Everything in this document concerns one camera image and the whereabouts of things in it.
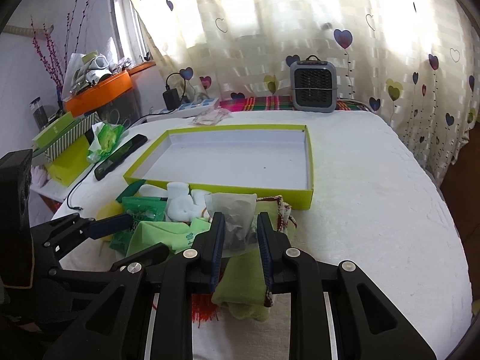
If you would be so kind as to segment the yellow sponge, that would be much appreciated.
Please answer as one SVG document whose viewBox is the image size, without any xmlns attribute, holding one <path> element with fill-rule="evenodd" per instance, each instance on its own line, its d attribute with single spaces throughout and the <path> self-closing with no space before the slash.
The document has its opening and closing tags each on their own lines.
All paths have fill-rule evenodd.
<svg viewBox="0 0 480 360">
<path fill-rule="evenodd" d="M 122 205 L 118 203 L 117 200 L 112 200 L 99 209 L 95 216 L 95 219 L 107 219 L 116 215 L 122 215 L 122 213 L 124 213 Z"/>
</svg>

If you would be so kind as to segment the red tassel bundle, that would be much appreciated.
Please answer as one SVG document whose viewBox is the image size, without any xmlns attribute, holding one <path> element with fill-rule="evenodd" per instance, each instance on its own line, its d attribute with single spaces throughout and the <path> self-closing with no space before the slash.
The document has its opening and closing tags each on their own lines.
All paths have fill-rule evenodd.
<svg viewBox="0 0 480 360">
<path fill-rule="evenodd" d="M 193 294 L 191 320 L 198 325 L 210 320 L 217 320 L 217 308 L 218 306 L 212 302 L 211 294 Z"/>
</svg>

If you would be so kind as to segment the green plastic packet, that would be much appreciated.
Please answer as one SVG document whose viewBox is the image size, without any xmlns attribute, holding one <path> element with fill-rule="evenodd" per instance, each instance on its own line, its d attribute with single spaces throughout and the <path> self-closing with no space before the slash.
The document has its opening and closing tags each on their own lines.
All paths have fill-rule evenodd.
<svg viewBox="0 0 480 360">
<path fill-rule="evenodd" d="M 110 248 L 126 256 L 134 230 L 141 221 L 163 221 L 167 206 L 168 192 L 154 185 L 138 180 L 131 183 L 116 199 L 115 209 L 121 214 L 133 217 L 130 228 L 115 233 Z"/>
</svg>

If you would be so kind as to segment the green towel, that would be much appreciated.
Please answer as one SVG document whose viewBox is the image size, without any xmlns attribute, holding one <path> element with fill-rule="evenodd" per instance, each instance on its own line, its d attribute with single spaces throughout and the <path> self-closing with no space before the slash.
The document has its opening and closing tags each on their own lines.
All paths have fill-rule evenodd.
<svg viewBox="0 0 480 360">
<path fill-rule="evenodd" d="M 295 237 L 297 223 L 291 214 L 291 205 L 281 195 L 257 200 L 256 213 L 268 213 L 272 229 Z M 264 273 L 258 244 L 249 251 L 228 259 L 222 278 L 211 297 L 211 302 L 227 309 L 238 320 L 268 319 L 274 296 L 264 282 Z"/>
</svg>

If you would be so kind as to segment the white sock bundle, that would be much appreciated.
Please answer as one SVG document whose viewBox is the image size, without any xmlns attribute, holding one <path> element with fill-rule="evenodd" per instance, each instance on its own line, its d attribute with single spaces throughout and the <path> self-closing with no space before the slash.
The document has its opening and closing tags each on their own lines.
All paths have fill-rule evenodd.
<svg viewBox="0 0 480 360">
<path fill-rule="evenodd" d="M 167 221 L 191 223 L 194 219 L 210 217 L 205 198 L 211 193 L 203 189 L 191 189 L 187 183 L 170 182 L 165 189 L 144 184 L 137 194 L 141 197 L 165 199 L 164 215 Z"/>
</svg>

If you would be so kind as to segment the translucent bag dark contents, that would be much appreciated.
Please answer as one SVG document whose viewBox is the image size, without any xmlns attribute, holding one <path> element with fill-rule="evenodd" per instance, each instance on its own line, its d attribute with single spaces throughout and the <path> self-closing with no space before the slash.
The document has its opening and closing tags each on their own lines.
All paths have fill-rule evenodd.
<svg viewBox="0 0 480 360">
<path fill-rule="evenodd" d="M 210 216 L 219 212 L 224 216 L 224 258 L 248 253 L 258 245 L 256 234 L 257 195 L 240 193 L 212 193 L 205 197 Z"/>
</svg>

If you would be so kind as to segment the black smartphone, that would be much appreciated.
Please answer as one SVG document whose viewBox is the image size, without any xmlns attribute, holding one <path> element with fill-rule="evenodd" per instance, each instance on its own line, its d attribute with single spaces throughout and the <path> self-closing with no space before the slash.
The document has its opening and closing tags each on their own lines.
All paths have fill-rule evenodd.
<svg viewBox="0 0 480 360">
<path fill-rule="evenodd" d="M 123 144 L 119 149 L 110 154 L 103 160 L 94 170 L 94 177 L 100 181 L 106 177 L 107 174 L 113 172 L 123 161 L 128 158 L 133 152 L 146 144 L 148 138 L 142 134 L 137 134 L 129 141 Z"/>
</svg>

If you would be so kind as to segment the lime green box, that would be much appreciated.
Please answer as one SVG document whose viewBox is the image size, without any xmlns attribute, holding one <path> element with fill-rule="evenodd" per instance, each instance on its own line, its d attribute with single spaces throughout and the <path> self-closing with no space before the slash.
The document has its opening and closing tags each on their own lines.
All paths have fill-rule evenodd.
<svg viewBox="0 0 480 360">
<path fill-rule="evenodd" d="M 64 150 L 52 163 L 46 165 L 46 170 L 52 180 L 68 187 L 90 165 L 87 160 L 89 142 L 82 135 Z"/>
</svg>

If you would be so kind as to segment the green white plastic bag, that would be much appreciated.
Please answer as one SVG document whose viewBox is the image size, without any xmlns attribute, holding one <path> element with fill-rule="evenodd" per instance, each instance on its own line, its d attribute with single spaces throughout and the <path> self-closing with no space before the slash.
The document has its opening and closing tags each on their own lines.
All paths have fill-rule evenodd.
<svg viewBox="0 0 480 360">
<path fill-rule="evenodd" d="M 121 124 L 98 122 L 92 126 L 94 139 L 87 151 L 87 160 L 91 164 L 106 159 L 118 146 L 125 130 Z"/>
</svg>

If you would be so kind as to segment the striped green gift box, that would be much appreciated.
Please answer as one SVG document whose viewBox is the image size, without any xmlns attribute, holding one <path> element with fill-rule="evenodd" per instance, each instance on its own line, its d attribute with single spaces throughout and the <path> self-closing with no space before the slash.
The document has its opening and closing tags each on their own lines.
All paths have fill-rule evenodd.
<svg viewBox="0 0 480 360">
<path fill-rule="evenodd" d="M 97 112 L 86 117 L 76 119 L 67 126 L 51 143 L 46 147 L 35 150 L 32 154 L 32 165 L 40 166 L 53 162 L 70 147 L 77 139 L 85 135 L 92 126 L 101 121 Z"/>
</svg>

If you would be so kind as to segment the dark glass jar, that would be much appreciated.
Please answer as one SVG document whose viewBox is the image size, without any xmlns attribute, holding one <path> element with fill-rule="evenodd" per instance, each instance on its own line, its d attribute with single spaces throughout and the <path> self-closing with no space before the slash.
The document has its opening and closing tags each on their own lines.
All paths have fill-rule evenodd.
<svg viewBox="0 0 480 360">
<path fill-rule="evenodd" d="M 32 111 L 32 116 L 37 127 L 43 130 L 43 128 L 48 125 L 48 117 L 40 97 L 36 97 L 30 102 L 30 110 Z"/>
</svg>

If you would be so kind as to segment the lime green cardboard tray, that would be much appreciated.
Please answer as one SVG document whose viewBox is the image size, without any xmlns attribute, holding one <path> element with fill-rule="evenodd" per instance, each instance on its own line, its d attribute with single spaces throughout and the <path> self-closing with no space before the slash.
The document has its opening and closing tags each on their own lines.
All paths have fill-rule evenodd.
<svg viewBox="0 0 480 360">
<path fill-rule="evenodd" d="M 300 124 L 234 124 L 166 130 L 124 174 L 160 188 L 183 182 L 211 193 L 280 195 L 293 209 L 312 205 L 312 143 Z"/>
</svg>

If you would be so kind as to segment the white power strip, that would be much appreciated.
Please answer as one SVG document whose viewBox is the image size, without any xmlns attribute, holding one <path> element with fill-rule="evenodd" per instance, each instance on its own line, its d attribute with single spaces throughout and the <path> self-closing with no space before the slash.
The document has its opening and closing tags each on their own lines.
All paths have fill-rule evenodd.
<svg viewBox="0 0 480 360">
<path fill-rule="evenodd" d="M 173 118 L 190 118 L 201 114 L 202 112 L 209 111 L 210 109 L 215 109 L 219 107 L 220 104 L 219 97 L 217 98 L 208 98 L 202 100 L 198 103 L 186 103 L 179 106 L 174 111 L 162 110 L 160 116 L 167 116 Z"/>
</svg>

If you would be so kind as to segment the pink crumpled wrapper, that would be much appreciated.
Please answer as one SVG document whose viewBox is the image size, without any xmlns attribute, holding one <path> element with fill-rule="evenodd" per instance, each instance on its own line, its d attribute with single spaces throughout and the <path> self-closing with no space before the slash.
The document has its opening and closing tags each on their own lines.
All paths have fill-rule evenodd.
<svg viewBox="0 0 480 360">
<path fill-rule="evenodd" d="M 218 125 L 224 119 L 232 116 L 232 112 L 224 108 L 211 108 L 194 117 L 192 124 L 198 126 Z"/>
</svg>

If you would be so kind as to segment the black charger adapter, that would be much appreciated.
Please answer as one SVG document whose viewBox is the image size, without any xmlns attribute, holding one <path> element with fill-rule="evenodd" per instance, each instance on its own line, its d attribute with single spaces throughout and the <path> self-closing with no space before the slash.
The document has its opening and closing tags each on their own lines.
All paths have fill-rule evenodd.
<svg viewBox="0 0 480 360">
<path fill-rule="evenodd" d="M 181 99 L 176 88 L 167 89 L 163 93 L 163 100 L 169 111 L 174 111 L 181 105 Z"/>
</svg>

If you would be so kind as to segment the white green packets pile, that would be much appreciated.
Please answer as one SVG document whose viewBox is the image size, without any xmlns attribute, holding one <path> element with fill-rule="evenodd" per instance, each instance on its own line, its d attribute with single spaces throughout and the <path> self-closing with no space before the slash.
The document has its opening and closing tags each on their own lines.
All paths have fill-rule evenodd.
<svg viewBox="0 0 480 360">
<path fill-rule="evenodd" d="M 131 65 L 130 58 L 122 58 L 116 63 L 97 51 L 88 55 L 73 53 L 67 64 L 61 100 L 66 102 L 80 92 L 96 86 L 99 82 L 113 77 Z"/>
</svg>

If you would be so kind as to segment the plaid colourful cloth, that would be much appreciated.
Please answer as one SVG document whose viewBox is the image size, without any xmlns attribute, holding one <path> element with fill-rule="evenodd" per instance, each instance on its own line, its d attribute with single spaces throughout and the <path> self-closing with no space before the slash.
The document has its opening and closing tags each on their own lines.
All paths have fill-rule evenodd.
<svg viewBox="0 0 480 360">
<path fill-rule="evenodd" d="M 293 111 L 295 108 L 290 96 L 267 96 L 232 98 L 220 101 L 220 108 L 230 112 L 239 111 Z M 336 111 L 369 111 L 359 102 L 337 100 Z"/>
</svg>

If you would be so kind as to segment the pink branch decoration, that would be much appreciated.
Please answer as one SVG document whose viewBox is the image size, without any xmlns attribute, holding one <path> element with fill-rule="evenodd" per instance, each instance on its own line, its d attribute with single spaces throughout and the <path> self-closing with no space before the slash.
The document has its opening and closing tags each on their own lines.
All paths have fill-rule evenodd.
<svg viewBox="0 0 480 360">
<path fill-rule="evenodd" d="M 66 13 L 64 35 L 55 35 L 54 27 L 43 24 L 36 28 L 33 19 L 30 20 L 32 30 L 32 45 L 55 88 L 64 86 L 68 62 L 72 53 L 77 53 L 80 47 L 80 35 L 86 27 L 90 0 L 74 0 L 72 9 Z"/>
</svg>

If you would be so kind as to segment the grey portable fan heater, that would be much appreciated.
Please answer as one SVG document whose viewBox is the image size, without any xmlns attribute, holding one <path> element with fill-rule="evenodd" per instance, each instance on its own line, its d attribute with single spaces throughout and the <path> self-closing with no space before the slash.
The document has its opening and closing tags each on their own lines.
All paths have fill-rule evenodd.
<svg viewBox="0 0 480 360">
<path fill-rule="evenodd" d="M 331 113 L 337 104 L 335 66 L 315 55 L 289 66 L 291 100 L 297 111 Z"/>
</svg>

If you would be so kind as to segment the heart patterned curtain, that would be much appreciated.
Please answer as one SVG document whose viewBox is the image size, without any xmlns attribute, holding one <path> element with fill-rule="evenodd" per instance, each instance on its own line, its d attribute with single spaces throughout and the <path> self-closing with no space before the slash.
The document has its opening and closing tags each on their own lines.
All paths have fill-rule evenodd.
<svg viewBox="0 0 480 360">
<path fill-rule="evenodd" d="M 290 67 L 332 63 L 442 182 L 479 112 L 479 32 L 456 0 L 129 0 L 161 75 L 190 97 L 290 93 Z"/>
</svg>

